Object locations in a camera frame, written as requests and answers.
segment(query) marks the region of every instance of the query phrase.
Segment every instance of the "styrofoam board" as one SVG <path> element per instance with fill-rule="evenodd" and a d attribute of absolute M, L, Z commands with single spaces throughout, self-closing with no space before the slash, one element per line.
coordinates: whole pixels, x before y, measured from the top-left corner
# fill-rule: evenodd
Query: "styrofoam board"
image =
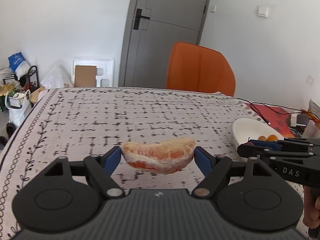
<path fill-rule="evenodd" d="M 114 59 L 74 59 L 73 67 L 72 67 L 72 83 L 75 83 L 75 67 L 77 65 L 82 66 L 97 66 L 98 68 L 106 69 L 107 72 L 104 75 L 96 76 L 97 87 L 101 87 L 100 82 L 101 79 L 109 79 L 109 86 L 113 86 L 113 73 L 115 67 Z"/>

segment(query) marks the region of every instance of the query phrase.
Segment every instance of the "bowl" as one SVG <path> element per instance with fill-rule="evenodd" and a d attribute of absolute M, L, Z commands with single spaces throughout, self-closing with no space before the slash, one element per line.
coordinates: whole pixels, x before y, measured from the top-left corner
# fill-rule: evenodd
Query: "bowl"
<path fill-rule="evenodd" d="M 269 135 L 274 134 L 278 140 L 283 140 L 284 137 L 275 129 L 267 124 L 251 118 L 239 118 L 232 124 L 233 145 L 238 148 L 242 143 L 246 143 L 248 138 L 258 140 L 263 135 L 268 138 Z"/>

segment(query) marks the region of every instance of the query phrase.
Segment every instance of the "wall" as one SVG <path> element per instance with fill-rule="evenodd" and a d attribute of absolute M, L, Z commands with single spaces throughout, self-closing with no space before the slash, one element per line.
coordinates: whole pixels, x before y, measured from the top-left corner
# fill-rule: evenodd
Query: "wall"
<path fill-rule="evenodd" d="M 201 45 L 220 51 L 236 76 L 236 96 L 305 107 L 320 103 L 320 0 L 210 0 Z M 270 6 L 271 17 L 256 15 Z M 307 75 L 315 78 L 310 87 Z"/>
<path fill-rule="evenodd" d="M 73 58 L 114 58 L 118 84 L 129 0 L 0 0 L 0 67 L 22 51 L 42 80 Z"/>

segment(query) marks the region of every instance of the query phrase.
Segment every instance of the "small orange fruit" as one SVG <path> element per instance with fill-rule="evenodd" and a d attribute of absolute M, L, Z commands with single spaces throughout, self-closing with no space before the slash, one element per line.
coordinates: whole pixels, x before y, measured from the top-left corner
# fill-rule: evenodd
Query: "small orange fruit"
<path fill-rule="evenodd" d="M 271 135 L 269 135 L 267 141 L 268 141 L 268 142 L 273 142 L 273 141 L 275 141 L 275 140 L 277 140 L 277 139 L 278 139 L 277 136 L 275 136 L 274 134 L 271 134 Z"/>
<path fill-rule="evenodd" d="M 263 135 L 261 135 L 259 138 L 258 138 L 259 141 L 266 141 L 267 138 Z"/>

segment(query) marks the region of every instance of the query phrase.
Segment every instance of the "tablecloth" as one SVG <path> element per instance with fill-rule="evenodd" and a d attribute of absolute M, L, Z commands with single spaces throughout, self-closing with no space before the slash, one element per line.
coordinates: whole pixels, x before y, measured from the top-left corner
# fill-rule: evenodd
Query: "tablecloth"
<path fill-rule="evenodd" d="M 231 126 L 241 117 L 259 118 L 236 99 L 223 95 L 143 88 L 70 88 L 50 90 L 2 152 L 0 165 L 0 240 L 19 225 L 11 202 L 37 173 L 58 156 L 70 161 L 104 154 L 125 141 L 156 143 L 178 136 L 195 139 L 212 155 L 239 160 Z M 187 188 L 203 175 L 192 161 L 174 174 L 138 171 L 122 158 L 112 178 L 130 188 Z M 292 184 L 298 192 L 302 187 Z M 306 228 L 299 223 L 298 229 Z"/>

